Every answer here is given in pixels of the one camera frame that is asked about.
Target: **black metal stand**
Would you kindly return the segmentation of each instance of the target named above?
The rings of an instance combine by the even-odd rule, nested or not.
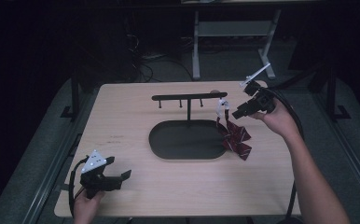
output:
[[[340,111],[339,114],[337,114],[335,111],[337,72],[334,67],[326,65],[322,69],[317,71],[317,73],[314,75],[313,80],[309,84],[308,89],[311,92],[320,92],[325,84],[327,84],[325,106],[328,116],[334,122],[336,122],[337,119],[350,119],[351,117],[343,105],[338,105],[338,109]]]
[[[72,84],[72,106],[66,106],[61,114],[61,118],[71,118],[73,122],[79,112],[79,96],[78,96],[78,81],[76,78],[76,72],[72,74],[71,77],[71,84]]]
[[[213,98],[222,98],[226,97],[228,94],[226,92],[213,92],[213,93],[197,93],[197,94],[176,94],[176,95],[154,95],[151,97],[153,101],[159,102],[159,108],[162,108],[161,101],[171,101],[178,100],[180,102],[180,107],[183,107],[181,101],[187,100],[187,120],[191,120],[191,100],[199,99],[202,104],[202,99],[213,99]]]

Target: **plaid fabric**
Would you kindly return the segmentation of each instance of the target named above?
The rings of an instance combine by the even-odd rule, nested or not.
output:
[[[239,127],[236,124],[228,120],[228,110],[225,110],[227,129],[223,129],[218,124],[220,122],[220,117],[217,117],[216,126],[217,130],[224,136],[223,146],[227,150],[236,152],[242,160],[246,160],[252,150],[251,147],[242,143],[243,141],[249,140],[251,138],[250,134],[246,131],[244,127]]]

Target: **wooden table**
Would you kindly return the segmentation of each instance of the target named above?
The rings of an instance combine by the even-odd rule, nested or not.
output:
[[[247,161],[227,151],[213,160],[164,160],[150,149],[148,136],[158,123],[187,119],[187,107],[164,101],[162,108],[151,96],[159,94],[228,93],[230,113],[250,99],[239,82],[183,82],[110,84],[100,89],[71,170],[97,149],[114,156],[104,175],[118,176],[132,170],[121,190],[107,192],[99,216],[193,217],[283,215],[286,212],[293,173],[283,139],[264,123],[251,118],[229,118],[252,136],[245,143],[253,149]],[[216,119],[217,99],[192,103],[192,119]],[[80,169],[75,191],[80,188]],[[55,207],[59,217],[70,217],[67,191]],[[293,214],[299,214],[296,201]]]

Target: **table leg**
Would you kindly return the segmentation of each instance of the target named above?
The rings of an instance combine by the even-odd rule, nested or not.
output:
[[[251,217],[246,217],[246,223],[247,224],[254,224],[254,221]]]
[[[192,52],[192,78],[194,80],[201,79],[200,74],[200,58],[198,56],[198,33],[199,31],[199,12],[195,12],[194,23],[194,51]]]
[[[272,39],[273,39],[273,36],[275,34],[276,27],[277,27],[278,20],[279,20],[281,12],[282,11],[280,9],[277,9],[275,11],[275,15],[273,16],[273,20],[270,23],[270,29],[268,30],[267,43],[265,44],[264,49],[259,49],[258,50],[259,57],[260,57],[260,59],[262,61],[262,64],[264,66],[267,65],[268,63],[270,63],[270,60],[268,59],[268,51],[270,50],[270,44],[272,43]],[[267,72],[268,78],[270,78],[270,79],[275,79],[276,78],[275,74],[273,73],[272,66],[267,67],[267,69],[265,71]]]

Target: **black cable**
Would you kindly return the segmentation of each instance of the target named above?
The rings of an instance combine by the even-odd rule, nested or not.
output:
[[[303,132],[301,121],[300,121],[296,111],[294,111],[293,107],[276,91],[273,91],[273,90],[270,90],[267,88],[261,88],[261,87],[259,87],[258,90],[265,91],[268,94],[273,95],[274,97],[276,97],[276,99],[278,99],[284,105],[284,107],[287,109],[288,113],[291,115],[294,122],[296,123],[299,134],[301,135],[302,139],[304,139],[304,132]],[[287,213],[285,215],[285,220],[289,220],[291,218],[291,215],[293,212],[293,207],[294,207],[294,202],[296,200],[296,194],[297,194],[297,187],[296,187],[296,182],[294,181],[293,188],[291,190],[290,202],[288,204]]]
[[[141,63],[140,65],[143,66],[143,67],[145,67],[145,68],[147,68],[147,69],[150,71],[150,76],[146,76],[141,70],[139,70],[139,71],[140,71],[140,74],[143,76],[144,79],[145,79],[145,77],[148,77],[148,79],[145,79],[145,82],[149,82],[151,79],[152,79],[152,80],[156,80],[157,82],[162,82],[161,80],[158,80],[158,79],[156,79],[156,78],[153,78],[153,76],[154,76],[154,70],[153,70],[150,66],[148,66],[148,65],[146,65],[146,64],[144,64],[144,63]]]
[[[84,51],[86,53],[86,55],[88,55],[91,59],[93,59],[96,63],[98,63],[103,69],[105,69],[109,73],[113,74],[114,76],[121,77],[121,75],[119,73],[117,73],[116,71],[113,71],[103,61],[99,60],[95,55],[90,53],[90,51],[87,50],[81,43],[79,43],[78,40],[69,31],[69,27],[67,28],[66,32],[67,32],[68,36],[70,37],[70,39],[73,41],[73,43],[76,44],[80,49],[82,49],[82,51]]]
[[[75,216],[74,214],[74,209],[75,209],[75,196],[74,196],[74,189],[75,189],[75,177],[76,177],[76,170],[78,168],[78,166],[81,164],[81,163],[85,163],[87,162],[88,160],[88,157],[85,158],[84,160],[81,160],[79,161],[75,168],[73,169],[72,173],[70,174],[70,180],[69,180],[69,207],[70,207],[70,213],[72,213],[72,217]]]
[[[305,78],[305,77],[308,77],[312,74],[314,74],[314,72],[318,71],[319,69],[321,69],[322,67],[325,66],[325,62],[321,61],[319,63],[316,63],[314,66],[312,66],[311,68],[309,68],[308,70],[306,71],[303,71],[301,72],[300,74],[288,79],[287,81],[279,84],[279,85],[276,85],[276,86],[273,86],[273,87],[269,87],[269,89],[271,90],[282,90],[282,89],[285,89],[297,82],[299,82],[301,79]]]
[[[78,197],[78,195],[80,195],[82,193],[82,191],[84,190],[84,187],[81,187],[81,189],[78,191],[78,193],[75,195],[75,199]]]
[[[199,46],[199,53],[200,54],[218,54],[223,51],[228,50],[229,47],[224,47],[224,44],[216,43],[214,41],[206,41],[201,42]]]
[[[188,74],[189,78],[194,81],[194,78],[192,77],[191,73],[188,71],[188,69],[180,62],[177,62],[175,60],[171,60],[171,59],[165,59],[165,60],[156,60],[156,61],[152,61],[152,62],[149,62],[149,63],[176,63],[178,65],[180,65]]]

